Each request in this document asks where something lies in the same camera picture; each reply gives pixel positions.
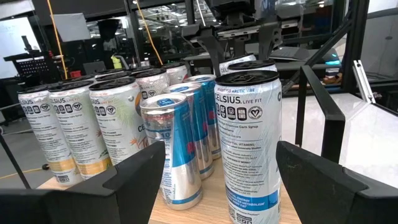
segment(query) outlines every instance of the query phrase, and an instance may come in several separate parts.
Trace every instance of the red bull can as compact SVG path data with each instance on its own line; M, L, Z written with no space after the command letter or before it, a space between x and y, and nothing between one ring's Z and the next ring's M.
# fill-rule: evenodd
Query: red bull can
M214 98L214 87L216 85L215 79L215 75L195 75L194 77L189 77L184 80L184 82L201 83L205 92L208 134L213 160L221 157L220 136L218 134L216 103Z
M202 198L190 108L183 93L168 93L141 102L149 143L164 141L165 162L160 189L174 210L195 206Z
M207 130L205 94L200 83L180 83L164 89L165 93L184 93L190 107L193 140L195 141L200 178L203 180L214 172L210 140Z

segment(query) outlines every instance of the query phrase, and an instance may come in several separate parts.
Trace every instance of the cable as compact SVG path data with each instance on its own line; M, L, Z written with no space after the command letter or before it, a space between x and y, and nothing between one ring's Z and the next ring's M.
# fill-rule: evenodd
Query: cable
M198 4L198 9L199 9L199 13L200 13L201 20L203 21L203 25L206 26L205 20L204 20L204 18L203 18L203 14L201 13L201 10L200 10L199 0L197 0L197 4Z
M147 26L147 22L145 21L144 15L143 15L142 12L141 12L141 8L139 7L139 2L138 2L138 0L137 0L136 2L137 2L137 8L138 8L139 14L141 15L141 18L142 18L142 20L144 21L145 29L147 30L147 33L148 33L148 36L149 36L150 44L152 44L152 48L155 50L156 56L157 56L157 58L159 59L160 64L163 65L162 59L160 59L159 53L157 53L157 50L156 50L156 48L155 48L155 45L154 45L154 43L153 43L153 41L152 41L152 37L150 36L150 32L149 32L149 29L148 29L148 26Z
M58 37L57 27L55 26L54 15L52 14L52 7L51 7L50 0L47 0L47 4L49 5L49 9L50 9L52 25L54 26L55 38L57 39L58 49L59 49L60 55L61 55L61 61L62 61L63 71L65 73L65 79L67 79L68 78L67 68L65 66L65 61L63 60L63 54L62 54L60 39Z

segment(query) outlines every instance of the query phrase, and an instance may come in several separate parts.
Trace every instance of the desk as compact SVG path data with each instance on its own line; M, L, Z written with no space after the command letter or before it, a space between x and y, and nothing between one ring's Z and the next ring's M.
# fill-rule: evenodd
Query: desk
M225 194L223 163L221 159L214 161L215 171L202 182L203 198L193 208L174 211L166 207L161 194L157 194L149 224L230 224L227 199ZM65 190L54 177L42 184L40 189ZM280 224L301 224L290 201L285 187L281 187L282 215Z

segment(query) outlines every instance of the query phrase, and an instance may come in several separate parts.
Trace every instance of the aluminum can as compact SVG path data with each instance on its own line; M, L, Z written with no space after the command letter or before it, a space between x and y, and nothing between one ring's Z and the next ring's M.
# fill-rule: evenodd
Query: aluminum can
M120 72L123 72L123 71L124 70L121 69L121 68L103 70L103 71L100 71L100 72L96 72L95 73L95 78L106 76L106 75L112 75L112 74L120 73Z
M97 78L95 78L95 81L96 82L106 82L106 81L115 80L118 78L124 78L129 75L131 75L131 72L123 71L123 72L118 72L118 73L114 73L114 74L110 74L110 75L97 77Z
M227 59L225 62L220 63L220 74L226 75L229 73L233 73L233 71L228 69L228 66L230 66L230 65L233 65L236 63L241 63L241 62L250 62L250 61L255 61L255 60L256 60L256 56L254 56L254 54L247 54L247 55L242 55L240 57Z
M216 79L229 215L236 224L278 224L281 84L274 71L237 72Z
M218 134L216 103L214 87L216 85L215 75L195 75L184 80L184 82L199 82L205 91L206 114L208 134L210 139L210 151L213 160L221 157L220 136Z
M170 86L182 83L188 77L188 70L183 62L163 65L162 68L167 69Z
M85 180L112 165L90 101L92 84L81 81L49 89L50 102Z
M164 68L154 68L131 76L136 78L143 100L162 94L164 88L168 87L170 83Z
M56 180L66 186L77 184L83 179L50 105L48 88L42 85L18 92L19 103Z
M141 102L141 113L149 143L165 142L160 189L166 205L174 210L195 206L203 192L187 97L183 93L151 97Z
M255 60L252 62L235 63L228 66L228 70L230 73L256 70L277 72L274 60Z
M148 146L139 114L141 93L135 78L92 85L90 99L113 165Z
M190 107L193 140L199 165L200 178L203 180L214 172L210 151L210 139L207 131L205 93L200 83L180 83L164 89L165 93L184 93Z

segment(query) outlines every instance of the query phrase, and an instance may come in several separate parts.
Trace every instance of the black metal bracket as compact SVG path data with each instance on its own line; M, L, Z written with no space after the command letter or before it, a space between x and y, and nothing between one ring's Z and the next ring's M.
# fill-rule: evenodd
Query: black metal bracket
M346 118L308 65L300 68L295 144L302 147L303 143L307 82L310 84L315 98L325 115L321 156L338 163Z

